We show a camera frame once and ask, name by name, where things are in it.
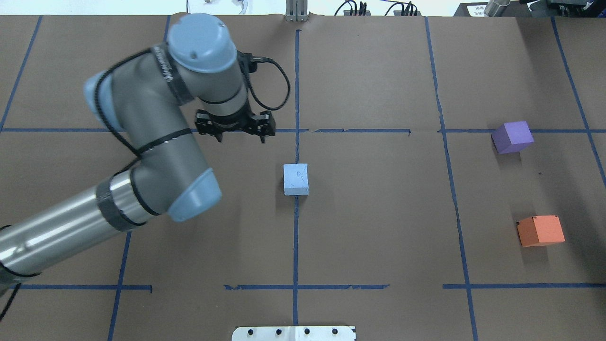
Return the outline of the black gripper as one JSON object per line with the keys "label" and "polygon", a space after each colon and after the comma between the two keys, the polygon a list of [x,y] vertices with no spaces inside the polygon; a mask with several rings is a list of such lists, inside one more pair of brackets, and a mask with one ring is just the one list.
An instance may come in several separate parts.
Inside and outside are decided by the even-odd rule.
{"label": "black gripper", "polygon": [[231,115],[213,115],[205,110],[197,110],[195,125],[199,134],[213,136],[217,142],[223,142],[224,132],[243,131],[259,136],[262,144],[268,136],[275,136],[276,123],[272,112],[266,110],[259,115],[253,114],[249,105],[243,106]]}

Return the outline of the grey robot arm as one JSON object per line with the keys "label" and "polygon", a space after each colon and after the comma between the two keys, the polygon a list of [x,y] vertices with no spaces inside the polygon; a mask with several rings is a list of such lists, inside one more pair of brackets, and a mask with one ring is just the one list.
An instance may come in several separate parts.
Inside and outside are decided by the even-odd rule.
{"label": "grey robot arm", "polygon": [[264,142],[276,133],[273,108],[252,112],[249,72],[268,62],[238,51],[218,17],[194,13],[173,24],[164,42],[90,78],[89,108],[139,164],[3,227],[2,293],[154,216],[183,222],[216,205],[218,181],[180,108],[202,101],[201,135],[221,142],[224,132],[240,130]]}

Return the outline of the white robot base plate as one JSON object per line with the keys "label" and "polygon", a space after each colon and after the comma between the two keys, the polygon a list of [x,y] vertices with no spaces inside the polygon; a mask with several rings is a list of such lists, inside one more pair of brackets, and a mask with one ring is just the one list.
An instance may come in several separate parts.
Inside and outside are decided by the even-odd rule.
{"label": "white robot base plate", "polygon": [[243,326],[232,341],[356,341],[354,326]]}

